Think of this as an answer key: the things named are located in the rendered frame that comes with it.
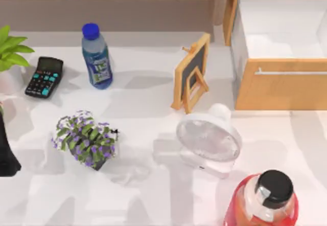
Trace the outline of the wooden framed blackboard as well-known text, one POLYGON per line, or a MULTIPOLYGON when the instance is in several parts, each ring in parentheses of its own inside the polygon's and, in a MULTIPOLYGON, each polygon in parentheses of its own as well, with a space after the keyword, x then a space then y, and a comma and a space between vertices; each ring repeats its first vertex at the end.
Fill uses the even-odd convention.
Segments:
POLYGON ((211 35, 205 33, 189 48, 182 47, 186 56, 177 65, 174 73, 174 94, 171 107, 179 110, 182 107, 190 114, 201 96, 208 92, 208 84, 204 79, 209 42, 211 35))

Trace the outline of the white desk fan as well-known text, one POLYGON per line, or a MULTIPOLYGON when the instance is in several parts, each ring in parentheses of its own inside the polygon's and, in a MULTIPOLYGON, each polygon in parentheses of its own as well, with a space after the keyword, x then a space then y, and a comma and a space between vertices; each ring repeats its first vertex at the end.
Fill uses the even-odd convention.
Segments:
POLYGON ((183 161, 219 178, 229 176, 242 148, 241 135, 231 123, 231 110, 221 103, 207 112, 184 116, 176 136, 182 144, 183 161))

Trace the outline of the blue capped bottle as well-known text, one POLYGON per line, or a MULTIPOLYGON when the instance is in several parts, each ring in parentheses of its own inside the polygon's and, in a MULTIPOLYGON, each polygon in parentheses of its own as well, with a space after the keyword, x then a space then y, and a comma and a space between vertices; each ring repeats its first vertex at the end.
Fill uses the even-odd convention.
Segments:
POLYGON ((106 89, 113 80, 107 43, 95 23, 84 24, 82 34, 82 54, 89 81, 97 89, 106 89))

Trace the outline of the purple flower plant pot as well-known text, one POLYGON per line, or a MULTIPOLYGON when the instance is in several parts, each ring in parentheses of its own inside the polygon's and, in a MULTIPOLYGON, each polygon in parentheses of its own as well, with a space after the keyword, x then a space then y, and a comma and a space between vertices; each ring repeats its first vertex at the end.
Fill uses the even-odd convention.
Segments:
POLYGON ((76 161, 99 171, 115 157, 119 130, 107 122, 97 122, 87 110, 78 110, 59 119, 51 137, 53 147, 69 151, 76 161))

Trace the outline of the wooden open shelf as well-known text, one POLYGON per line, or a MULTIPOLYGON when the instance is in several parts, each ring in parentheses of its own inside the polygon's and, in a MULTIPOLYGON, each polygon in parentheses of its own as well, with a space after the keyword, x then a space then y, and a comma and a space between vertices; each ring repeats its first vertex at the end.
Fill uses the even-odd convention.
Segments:
POLYGON ((0 0, 0 26, 13 31, 211 32, 226 0, 0 0))

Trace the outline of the pale wooden drawer front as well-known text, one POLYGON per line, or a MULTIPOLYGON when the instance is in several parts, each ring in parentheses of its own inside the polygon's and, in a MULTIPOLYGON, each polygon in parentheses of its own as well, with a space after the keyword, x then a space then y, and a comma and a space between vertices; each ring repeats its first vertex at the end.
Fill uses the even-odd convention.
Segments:
POLYGON ((255 75, 262 71, 327 71, 327 58, 249 58, 236 110, 327 110, 326 75, 255 75))

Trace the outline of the black calculator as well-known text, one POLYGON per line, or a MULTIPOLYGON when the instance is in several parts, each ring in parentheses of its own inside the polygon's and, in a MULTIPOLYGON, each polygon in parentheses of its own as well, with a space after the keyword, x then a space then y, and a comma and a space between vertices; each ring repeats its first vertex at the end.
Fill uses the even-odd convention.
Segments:
POLYGON ((47 99, 60 83, 63 74, 63 61, 54 57, 38 58, 36 70, 25 89, 25 95, 47 99))

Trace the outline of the open drawer grey inside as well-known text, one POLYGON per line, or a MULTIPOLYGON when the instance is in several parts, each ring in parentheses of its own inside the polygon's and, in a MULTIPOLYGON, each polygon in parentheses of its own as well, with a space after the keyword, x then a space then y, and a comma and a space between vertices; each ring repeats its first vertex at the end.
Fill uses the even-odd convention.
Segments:
POLYGON ((247 59, 327 58, 327 0, 238 0, 231 52, 237 79, 247 59))

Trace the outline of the red bottle black cap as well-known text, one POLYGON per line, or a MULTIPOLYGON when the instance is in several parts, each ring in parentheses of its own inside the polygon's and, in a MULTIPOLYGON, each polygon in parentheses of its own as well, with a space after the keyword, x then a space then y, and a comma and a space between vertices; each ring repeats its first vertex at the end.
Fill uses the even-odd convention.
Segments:
POLYGON ((295 226, 298 212, 290 177, 272 169, 249 175, 238 184, 222 226, 295 226))

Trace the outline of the green leafy plant white pot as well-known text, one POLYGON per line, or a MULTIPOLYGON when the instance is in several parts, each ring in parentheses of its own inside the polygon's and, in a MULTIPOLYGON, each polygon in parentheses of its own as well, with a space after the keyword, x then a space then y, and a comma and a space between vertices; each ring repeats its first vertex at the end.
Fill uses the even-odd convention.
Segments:
POLYGON ((24 85, 22 67, 29 67, 29 62, 22 54, 31 54, 35 51, 22 44, 26 37, 11 36, 11 27, 0 27, 0 93, 14 94, 24 85))

